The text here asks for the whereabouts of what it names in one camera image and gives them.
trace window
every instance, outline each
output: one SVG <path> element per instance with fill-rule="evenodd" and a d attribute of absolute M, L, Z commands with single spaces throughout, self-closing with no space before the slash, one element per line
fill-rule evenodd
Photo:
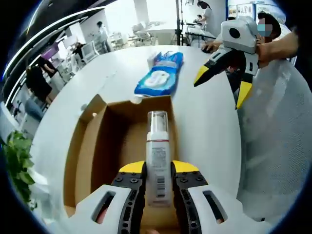
<path fill-rule="evenodd" d="M 133 0 L 118 0 L 105 8 L 107 24 L 110 33 L 132 32 L 132 27 L 137 25 L 137 14 Z"/>
<path fill-rule="evenodd" d="M 146 0 L 150 22 L 176 22 L 175 0 Z"/>

